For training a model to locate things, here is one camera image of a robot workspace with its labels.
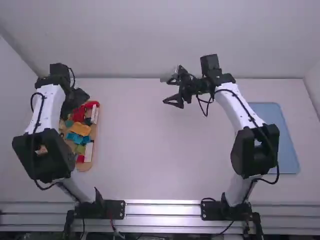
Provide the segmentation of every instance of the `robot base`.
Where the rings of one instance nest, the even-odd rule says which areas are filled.
[[[125,209],[124,200],[103,200],[101,204],[83,202],[75,207],[75,218],[122,220]]]
[[[252,217],[251,205],[248,202],[230,207],[222,194],[221,201],[201,201],[201,219],[203,221],[247,221]]]

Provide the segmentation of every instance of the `blue mat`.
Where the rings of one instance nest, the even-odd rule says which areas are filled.
[[[251,102],[250,107],[267,124],[276,124],[280,131],[278,162],[281,174],[297,174],[300,165],[292,143],[288,127],[279,104],[274,102]],[[275,174],[276,168],[272,168],[269,174]]]

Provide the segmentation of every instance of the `wooden board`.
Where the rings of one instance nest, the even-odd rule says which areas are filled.
[[[92,114],[92,109],[88,109],[85,113],[85,117],[86,118],[90,118],[91,117],[91,114]],[[95,141],[97,139],[97,126],[98,126],[98,122],[97,124],[92,124],[90,127],[91,127],[91,132],[89,134],[91,140],[93,140],[93,148],[92,148],[92,155],[91,155],[91,161],[90,162],[84,162],[84,163],[77,163],[75,164],[75,167],[78,171],[80,172],[86,172],[88,170],[91,169],[91,167],[93,166],[94,164],[94,150],[95,150]],[[70,133],[70,129],[68,127],[66,127],[65,125],[65,121],[63,121],[62,119],[60,120],[60,123],[59,123],[59,132],[60,134],[63,134],[63,139],[64,139],[64,142],[66,144],[68,144],[68,146],[71,148],[71,150],[73,151],[73,153],[76,154],[76,147],[77,147],[77,144],[75,144],[72,140],[67,140],[66,139],[66,136],[68,133]]]

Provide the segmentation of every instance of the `red toy piece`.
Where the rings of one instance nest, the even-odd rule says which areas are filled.
[[[83,164],[84,162],[85,162],[85,156],[79,154],[78,157],[77,157],[77,159],[76,159],[76,163],[77,163],[77,164]]]
[[[86,107],[81,105],[80,107],[73,110],[72,120],[74,122],[82,123],[85,120]]]
[[[96,105],[98,108],[100,107],[100,103],[98,101],[87,101],[84,106],[87,109],[92,109],[94,107],[94,105]]]
[[[74,109],[72,114],[72,120],[74,122],[84,122],[86,110],[92,109],[94,105],[96,105],[98,108],[100,107],[100,103],[98,101],[88,101],[80,107]]]

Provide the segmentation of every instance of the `black cable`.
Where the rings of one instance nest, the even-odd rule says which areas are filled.
[[[271,152],[271,154],[272,154],[272,158],[273,158],[273,159],[276,159],[276,153],[275,153],[275,151],[274,151],[274,148],[272,147],[271,142],[269,141],[269,139],[267,138],[267,136],[265,135],[265,133],[261,130],[261,127],[258,126],[255,118],[251,116],[250,112],[248,111],[248,109],[246,108],[246,106],[244,105],[244,103],[241,101],[241,99],[239,98],[239,96],[238,96],[237,94],[235,94],[235,92],[233,92],[233,91],[230,90],[230,89],[219,89],[219,90],[217,90],[217,91],[214,92],[213,96],[214,96],[216,93],[219,93],[219,92],[229,92],[229,93],[232,94],[233,97],[235,97],[235,98],[239,101],[240,105],[242,106],[242,108],[244,109],[244,111],[246,112],[246,114],[248,115],[249,121],[251,121],[251,122],[254,124],[254,126],[257,128],[257,130],[259,131],[259,133],[261,134],[261,136],[264,138],[264,140],[265,140],[268,148],[270,149],[270,152]],[[203,110],[203,108],[202,108],[202,106],[201,106],[201,104],[200,104],[202,113],[203,113],[206,117],[208,116],[208,106],[209,106],[209,103],[208,103],[208,102],[207,102],[206,114],[205,114],[205,112],[204,112],[204,110]],[[278,161],[276,161],[276,177],[275,177],[275,180],[274,180],[274,181],[268,181],[268,180],[265,180],[265,179],[260,178],[260,177],[257,177],[257,178],[252,179],[251,182],[250,182],[249,188],[248,188],[247,192],[245,193],[244,198],[243,198],[243,200],[242,200],[241,203],[243,204],[243,203],[246,201],[246,199],[248,198],[248,195],[249,195],[251,189],[253,188],[254,183],[256,183],[256,182],[258,182],[258,181],[262,181],[262,182],[265,182],[265,183],[270,184],[270,185],[275,185],[275,184],[279,181],[279,177],[280,177],[279,163],[278,163]],[[203,199],[201,200],[201,204],[203,203],[204,200],[212,200],[212,201],[214,201],[214,202],[216,201],[215,199],[213,199],[213,198],[211,198],[211,197],[205,197],[205,198],[203,198]],[[235,221],[233,220],[222,232],[213,235],[212,238],[215,238],[215,237],[218,237],[218,236],[221,236],[222,234],[224,234],[224,233],[231,227],[231,225],[232,225],[234,222],[235,222]]]
[[[72,68],[71,68],[71,67],[68,67],[68,69],[71,71],[72,76],[73,76],[73,83],[72,83],[71,88],[74,88],[74,87],[75,87],[75,84],[76,84],[76,77],[75,77],[75,73],[74,73],[74,71],[72,70]]]
[[[35,97],[35,95],[40,95],[41,96],[41,105],[40,105],[40,109],[39,109],[39,113],[38,113],[38,117],[36,119],[36,122],[35,122],[35,126],[34,126],[34,129],[33,129],[33,132],[32,132],[32,136],[31,136],[31,159],[30,159],[30,164],[31,164],[31,171],[32,171],[32,180],[34,181],[35,185],[42,191],[45,191],[45,190],[48,190],[50,188],[52,188],[54,185],[56,185],[57,183],[53,183],[47,187],[42,187],[37,179],[36,179],[36,173],[35,173],[35,163],[34,163],[34,147],[35,147],[35,133],[37,131],[37,128],[38,126],[40,126],[40,118],[41,118],[41,113],[42,113],[42,110],[43,110],[43,107],[44,107],[44,103],[45,103],[45,99],[46,97],[40,93],[40,92],[35,92],[34,94],[31,95],[31,98],[30,98],[30,103],[31,103],[31,109],[33,111],[33,107],[32,107],[32,102],[33,102],[33,99]]]
[[[212,104],[212,103],[214,102],[213,100],[211,101],[212,97],[209,98],[209,101],[205,101],[205,100],[200,99],[198,95],[195,95],[195,97],[196,97],[196,99],[198,100],[198,103],[199,103],[199,106],[200,106],[200,108],[201,108],[201,111],[202,111],[203,115],[206,116],[206,117],[208,117],[209,104]],[[202,107],[201,102],[206,103],[206,110],[205,110],[205,111],[204,111],[204,109],[203,109],[203,107]]]
[[[85,218],[84,217],[82,218],[82,227],[83,227],[83,229],[82,229],[82,234],[80,236],[80,240],[83,238],[83,236],[85,235],[85,231],[86,231],[86,224],[85,224]]]
[[[143,233],[140,234],[135,240],[139,240],[143,236]]]
[[[55,182],[47,187],[42,187],[37,179],[36,179],[36,176],[35,176],[35,163],[34,163],[34,145],[35,145],[35,133],[37,131],[37,128],[38,126],[40,126],[40,118],[41,118],[41,113],[43,111],[43,107],[44,107],[44,103],[45,103],[45,99],[46,97],[40,93],[40,92],[35,92],[34,94],[31,95],[31,98],[30,98],[30,106],[31,106],[31,110],[32,112],[34,111],[34,108],[33,108],[33,99],[35,97],[35,95],[39,95],[41,96],[41,105],[40,105],[40,109],[39,109],[39,113],[38,113],[38,117],[37,117],[37,120],[35,122],[35,126],[34,126],[34,129],[33,129],[33,132],[32,132],[32,136],[31,136],[31,161],[30,161],[30,164],[31,164],[31,171],[32,171],[32,179],[35,183],[35,185],[42,191],[45,191],[45,190],[48,190],[50,188],[52,188],[53,186],[57,185],[59,183],[60,186],[62,186],[76,201],[78,201],[79,203],[81,203],[80,199],[75,196],[62,182]],[[82,217],[82,226],[83,226],[83,231],[82,231],[82,234],[80,236],[80,239],[82,239],[82,237],[84,236],[85,234],[85,231],[86,231],[86,224],[85,224],[85,219],[84,217]]]
[[[261,127],[258,126],[258,124],[256,123],[256,120],[254,117],[251,116],[250,112],[248,111],[248,109],[246,108],[246,106],[244,105],[244,103],[241,101],[241,99],[239,98],[239,96],[237,94],[235,94],[232,90],[230,89],[219,89],[217,91],[214,92],[214,94],[216,93],[219,93],[219,92],[229,92],[232,94],[233,97],[235,97],[239,103],[241,104],[242,108],[244,109],[244,111],[246,112],[246,114],[248,115],[249,117],[249,121],[251,121],[254,126],[257,128],[257,130],[259,131],[259,133],[262,135],[262,137],[264,138],[266,144],[268,145],[268,148],[270,149],[270,152],[272,154],[272,158],[273,159],[276,159],[276,153],[274,151],[274,148],[272,147],[272,144],[271,142],[269,141],[269,139],[267,138],[267,136],[265,135],[265,133],[261,130]],[[278,180],[279,180],[279,177],[280,177],[280,170],[279,170],[279,163],[278,161],[276,161],[276,177],[275,177],[275,180],[274,181],[268,181],[268,180],[265,180],[263,178],[260,178],[260,177],[257,177],[257,178],[254,178],[252,181],[253,182],[257,182],[257,181],[263,181],[267,184],[270,184],[270,185],[275,185]]]

